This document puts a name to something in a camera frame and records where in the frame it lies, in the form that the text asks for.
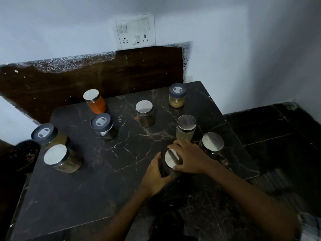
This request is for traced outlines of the person's left hand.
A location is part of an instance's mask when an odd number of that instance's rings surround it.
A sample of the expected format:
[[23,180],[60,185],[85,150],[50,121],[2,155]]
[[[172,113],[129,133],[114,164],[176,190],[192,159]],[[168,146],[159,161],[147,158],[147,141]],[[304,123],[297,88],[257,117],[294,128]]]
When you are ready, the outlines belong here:
[[146,170],[146,173],[142,179],[140,188],[143,189],[147,196],[153,196],[157,194],[164,186],[171,182],[174,178],[169,175],[167,177],[161,177],[160,171],[150,170],[150,164]]

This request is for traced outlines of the person's right hand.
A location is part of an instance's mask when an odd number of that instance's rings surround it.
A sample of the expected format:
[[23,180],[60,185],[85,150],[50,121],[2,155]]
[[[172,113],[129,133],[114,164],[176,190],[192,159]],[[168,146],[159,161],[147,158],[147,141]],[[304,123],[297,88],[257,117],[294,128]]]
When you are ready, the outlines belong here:
[[174,149],[182,157],[183,163],[191,164],[192,174],[208,174],[215,163],[198,145],[190,141],[175,140],[167,148]]

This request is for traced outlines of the person's left forearm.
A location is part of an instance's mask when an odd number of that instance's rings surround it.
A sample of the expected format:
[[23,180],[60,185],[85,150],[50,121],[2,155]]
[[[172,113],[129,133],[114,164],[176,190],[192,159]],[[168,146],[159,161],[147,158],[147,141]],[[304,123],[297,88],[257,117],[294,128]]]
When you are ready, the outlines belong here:
[[124,241],[151,188],[141,185],[94,241]]

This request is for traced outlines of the person's right forearm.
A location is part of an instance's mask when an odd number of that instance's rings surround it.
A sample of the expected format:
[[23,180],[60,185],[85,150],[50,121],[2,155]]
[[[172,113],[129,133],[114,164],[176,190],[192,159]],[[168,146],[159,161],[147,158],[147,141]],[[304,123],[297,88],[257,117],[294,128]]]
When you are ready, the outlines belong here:
[[291,209],[215,160],[210,159],[203,171],[215,180],[271,239],[294,241],[299,237],[299,219]]

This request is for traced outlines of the green spice jar silver lid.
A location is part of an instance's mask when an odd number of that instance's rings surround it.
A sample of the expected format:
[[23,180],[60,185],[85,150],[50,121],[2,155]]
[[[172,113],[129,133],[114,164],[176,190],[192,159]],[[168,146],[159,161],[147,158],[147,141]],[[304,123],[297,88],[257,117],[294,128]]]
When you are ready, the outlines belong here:
[[176,124],[176,139],[192,141],[197,126],[196,119],[188,114],[181,115]]

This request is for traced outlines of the dark glass jar silver lid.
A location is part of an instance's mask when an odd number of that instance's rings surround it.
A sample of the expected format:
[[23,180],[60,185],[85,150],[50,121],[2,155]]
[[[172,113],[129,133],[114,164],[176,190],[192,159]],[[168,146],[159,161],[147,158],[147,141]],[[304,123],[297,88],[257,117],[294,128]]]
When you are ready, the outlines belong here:
[[208,132],[203,135],[198,146],[207,156],[214,159],[224,148],[224,140],[218,133]]

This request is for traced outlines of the dark spice jar silver lid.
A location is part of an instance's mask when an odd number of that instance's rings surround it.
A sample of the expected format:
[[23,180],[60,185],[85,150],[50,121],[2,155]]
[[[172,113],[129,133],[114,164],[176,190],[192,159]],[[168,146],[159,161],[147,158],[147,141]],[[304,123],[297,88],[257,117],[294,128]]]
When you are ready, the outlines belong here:
[[155,123],[154,107],[151,101],[141,100],[136,106],[135,110],[138,116],[139,123],[142,127],[149,128]]

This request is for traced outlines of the dark spice jar grey lid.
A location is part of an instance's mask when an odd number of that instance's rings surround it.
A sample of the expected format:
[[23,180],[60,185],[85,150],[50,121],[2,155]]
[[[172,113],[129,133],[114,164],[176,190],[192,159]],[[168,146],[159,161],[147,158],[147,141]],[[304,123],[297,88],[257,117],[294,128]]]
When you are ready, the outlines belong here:
[[117,126],[108,113],[96,114],[92,117],[90,126],[104,141],[112,141],[118,133]]

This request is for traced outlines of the yellow paste jar grey lid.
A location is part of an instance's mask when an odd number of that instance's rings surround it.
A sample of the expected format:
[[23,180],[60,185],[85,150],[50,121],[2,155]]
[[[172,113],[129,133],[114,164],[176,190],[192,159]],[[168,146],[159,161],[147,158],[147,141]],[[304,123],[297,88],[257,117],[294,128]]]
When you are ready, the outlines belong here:
[[175,83],[169,87],[169,104],[173,108],[181,108],[185,103],[187,88],[185,84]]

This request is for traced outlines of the orange spice jar silver lid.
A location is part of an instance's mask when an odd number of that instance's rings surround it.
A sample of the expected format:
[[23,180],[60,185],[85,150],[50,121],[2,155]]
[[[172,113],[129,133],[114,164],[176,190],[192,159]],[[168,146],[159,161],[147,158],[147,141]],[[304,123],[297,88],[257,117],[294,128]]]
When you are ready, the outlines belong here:
[[89,89],[83,94],[87,105],[95,114],[107,112],[107,105],[97,89]]

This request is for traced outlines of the large brown jar silver lid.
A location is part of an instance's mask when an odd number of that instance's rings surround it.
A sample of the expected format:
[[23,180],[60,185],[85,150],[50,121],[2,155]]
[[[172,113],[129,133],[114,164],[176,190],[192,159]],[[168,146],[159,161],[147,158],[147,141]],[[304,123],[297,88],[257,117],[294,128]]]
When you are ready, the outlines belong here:
[[58,144],[46,151],[44,163],[63,173],[72,174],[80,169],[83,158],[69,147]]

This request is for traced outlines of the grey striped floor mat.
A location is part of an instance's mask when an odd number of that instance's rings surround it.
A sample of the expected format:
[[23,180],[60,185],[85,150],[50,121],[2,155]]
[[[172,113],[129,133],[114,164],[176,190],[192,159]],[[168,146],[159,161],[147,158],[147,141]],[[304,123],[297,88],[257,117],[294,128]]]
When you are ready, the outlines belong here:
[[268,171],[265,174],[259,175],[250,181],[254,186],[261,189],[266,194],[281,198],[296,198],[301,196],[295,191],[291,181],[285,176],[280,168]]

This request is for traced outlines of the brown wooden board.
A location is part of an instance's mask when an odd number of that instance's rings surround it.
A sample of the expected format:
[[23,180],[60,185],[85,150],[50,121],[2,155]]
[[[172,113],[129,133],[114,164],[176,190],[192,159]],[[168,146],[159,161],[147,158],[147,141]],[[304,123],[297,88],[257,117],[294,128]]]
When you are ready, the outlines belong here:
[[192,41],[0,65],[0,96],[39,123],[58,107],[183,82]]

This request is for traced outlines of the brown spice jar grey lid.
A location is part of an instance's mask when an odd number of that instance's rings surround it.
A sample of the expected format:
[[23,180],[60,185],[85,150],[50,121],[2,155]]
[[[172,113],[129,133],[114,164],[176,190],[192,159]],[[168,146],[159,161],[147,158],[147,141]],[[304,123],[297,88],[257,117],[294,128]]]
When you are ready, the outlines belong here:
[[31,133],[31,139],[46,149],[60,144],[68,146],[70,142],[69,137],[51,123],[42,124],[35,128]]

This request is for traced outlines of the white wall switch board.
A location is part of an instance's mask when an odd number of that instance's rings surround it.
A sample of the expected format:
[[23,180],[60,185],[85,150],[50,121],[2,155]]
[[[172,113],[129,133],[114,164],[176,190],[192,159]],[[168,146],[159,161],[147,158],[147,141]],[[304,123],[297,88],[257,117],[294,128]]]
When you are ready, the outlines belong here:
[[117,50],[156,45],[153,14],[116,17],[114,22],[113,29]]

